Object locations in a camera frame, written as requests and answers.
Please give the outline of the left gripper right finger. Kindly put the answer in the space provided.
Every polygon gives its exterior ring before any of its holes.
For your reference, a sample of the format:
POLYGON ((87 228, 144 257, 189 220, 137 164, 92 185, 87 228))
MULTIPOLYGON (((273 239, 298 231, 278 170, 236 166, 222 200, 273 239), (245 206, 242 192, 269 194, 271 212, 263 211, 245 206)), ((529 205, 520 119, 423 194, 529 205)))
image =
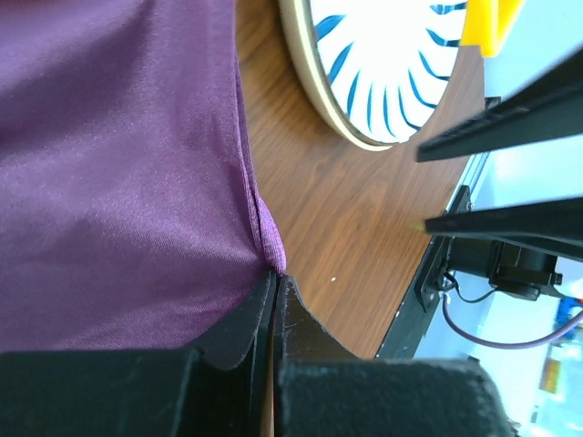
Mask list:
POLYGON ((363 361, 312 315, 289 276, 282 278, 276 301, 273 359, 277 436, 356 434, 358 408, 351 389, 363 361))

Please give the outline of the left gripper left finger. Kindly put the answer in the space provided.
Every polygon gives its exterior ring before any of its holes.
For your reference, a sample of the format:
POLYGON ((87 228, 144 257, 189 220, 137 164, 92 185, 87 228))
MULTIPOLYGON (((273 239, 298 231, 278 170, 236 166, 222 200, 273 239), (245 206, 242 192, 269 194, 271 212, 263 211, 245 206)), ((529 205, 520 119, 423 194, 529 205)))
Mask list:
POLYGON ((269 387, 277 274, 191 343, 199 360, 183 406, 185 436, 260 436, 269 387))

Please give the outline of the purple cloth napkin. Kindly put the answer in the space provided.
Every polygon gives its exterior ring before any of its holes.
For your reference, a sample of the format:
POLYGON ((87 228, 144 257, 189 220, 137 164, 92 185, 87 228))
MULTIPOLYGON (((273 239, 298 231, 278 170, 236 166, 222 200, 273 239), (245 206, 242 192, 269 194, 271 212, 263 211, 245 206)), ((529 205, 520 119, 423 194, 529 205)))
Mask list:
POLYGON ((1 4, 3 351, 179 347, 285 269, 231 1, 1 4))

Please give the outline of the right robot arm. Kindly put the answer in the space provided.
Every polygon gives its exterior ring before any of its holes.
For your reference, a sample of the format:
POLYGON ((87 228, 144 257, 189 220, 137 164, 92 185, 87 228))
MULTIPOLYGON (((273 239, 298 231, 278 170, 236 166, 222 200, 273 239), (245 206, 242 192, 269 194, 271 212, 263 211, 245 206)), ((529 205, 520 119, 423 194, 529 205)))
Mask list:
MULTIPOLYGON (((577 49, 508 100, 422 143, 419 162, 530 145, 582 131, 582 51, 577 49)), ((445 271, 486 278, 522 300, 558 297, 560 258, 582 259, 582 200, 449 213, 424 229, 450 240, 445 271)))

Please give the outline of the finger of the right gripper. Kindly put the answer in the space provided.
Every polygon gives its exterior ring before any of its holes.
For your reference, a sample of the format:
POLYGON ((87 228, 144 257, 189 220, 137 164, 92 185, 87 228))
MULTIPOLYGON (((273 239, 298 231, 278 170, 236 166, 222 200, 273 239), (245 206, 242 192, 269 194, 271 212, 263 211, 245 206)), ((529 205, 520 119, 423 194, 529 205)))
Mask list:
POLYGON ((443 160, 582 133, 582 50, 502 103, 422 143, 418 162, 443 160))
POLYGON ((495 239, 528 249, 581 250, 582 199, 447 214, 424 222, 427 233, 495 239))

